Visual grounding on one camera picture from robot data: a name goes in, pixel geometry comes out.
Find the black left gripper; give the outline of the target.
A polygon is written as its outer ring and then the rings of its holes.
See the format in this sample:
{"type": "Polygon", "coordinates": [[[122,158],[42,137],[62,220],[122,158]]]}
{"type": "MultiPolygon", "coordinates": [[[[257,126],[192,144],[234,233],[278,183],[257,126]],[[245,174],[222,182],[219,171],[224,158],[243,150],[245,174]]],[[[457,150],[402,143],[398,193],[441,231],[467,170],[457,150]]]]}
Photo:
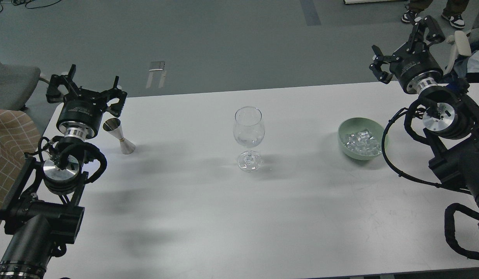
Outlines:
{"type": "Polygon", "coordinates": [[[127,92],[118,87],[119,76],[113,86],[102,92],[102,98],[81,98],[80,88],[73,81],[76,65],[72,64],[67,74],[52,74],[48,83],[48,103],[64,103],[56,123],[65,138],[91,139],[98,135],[102,115],[105,112],[119,118],[122,115],[127,92]]]}

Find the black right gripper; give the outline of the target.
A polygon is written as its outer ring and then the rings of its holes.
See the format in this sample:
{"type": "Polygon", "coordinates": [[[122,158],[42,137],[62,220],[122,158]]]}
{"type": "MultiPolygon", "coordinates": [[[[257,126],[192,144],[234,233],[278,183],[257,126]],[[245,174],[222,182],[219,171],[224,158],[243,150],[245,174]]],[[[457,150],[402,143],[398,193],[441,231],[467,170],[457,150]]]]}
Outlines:
{"type": "Polygon", "coordinates": [[[435,81],[440,81],[443,77],[443,70],[429,51],[431,45],[445,41],[445,35],[439,23],[430,15],[424,18],[416,17],[412,23],[413,29],[408,41],[392,55],[384,55],[378,46],[372,45],[374,60],[369,66],[381,83],[390,83],[394,75],[406,94],[417,93],[412,80],[420,75],[432,77],[435,81]],[[391,64],[391,73],[382,70],[385,64],[391,64]]]}

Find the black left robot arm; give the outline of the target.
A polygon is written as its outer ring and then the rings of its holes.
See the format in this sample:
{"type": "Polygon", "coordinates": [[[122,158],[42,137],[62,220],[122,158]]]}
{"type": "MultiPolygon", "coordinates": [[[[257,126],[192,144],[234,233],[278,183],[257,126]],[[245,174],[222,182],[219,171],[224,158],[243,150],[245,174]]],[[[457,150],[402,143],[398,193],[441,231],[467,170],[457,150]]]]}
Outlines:
{"type": "Polygon", "coordinates": [[[118,76],[112,88],[97,92],[77,86],[75,73],[72,65],[67,74],[51,76],[46,98],[63,105],[55,124],[60,135],[42,137],[36,151],[25,154],[0,209],[12,237],[0,260],[0,279],[44,277],[51,258],[64,256],[78,236],[85,186],[107,169],[105,155],[89,140],[98,135],[104,113],[121,116],[127,93],[118,87],[118,76]]]}

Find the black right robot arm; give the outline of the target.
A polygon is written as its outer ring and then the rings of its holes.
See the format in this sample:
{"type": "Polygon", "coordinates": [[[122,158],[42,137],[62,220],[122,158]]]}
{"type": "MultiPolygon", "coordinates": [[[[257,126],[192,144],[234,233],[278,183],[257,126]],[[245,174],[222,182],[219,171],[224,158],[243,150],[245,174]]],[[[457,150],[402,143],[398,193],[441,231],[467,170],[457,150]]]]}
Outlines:
{"type": "MultiPolygon", "coordinates": [[[[429,161],[429,169],[440,182],[425,181],[400,170],[390,162],[384,146],[382,155],[400,177],[470,194],[479,207],[479,105],[468,95],[466,79],[458,78],[447,86],[439,84],[443,70],[429,48],[444,40],[445,35],[432,16],[418,17],[406,43],[392,55],[383,55],[378,46],[372,46],[375,56],[369,66],[378,81],[388,84],[395,76],[404,93],[418,96],[389,120],[381,145],[385,144],[390,127],[405,117],[406,133],[414,141],[431,148],[433,158],[429,161]]],[[[444,212],[445,240],[459,255],[479,261],[479,252],[464,249],[456,239],[456,212],[477,220],[479,227],[479,212],[453,203],[444,212]]]]}

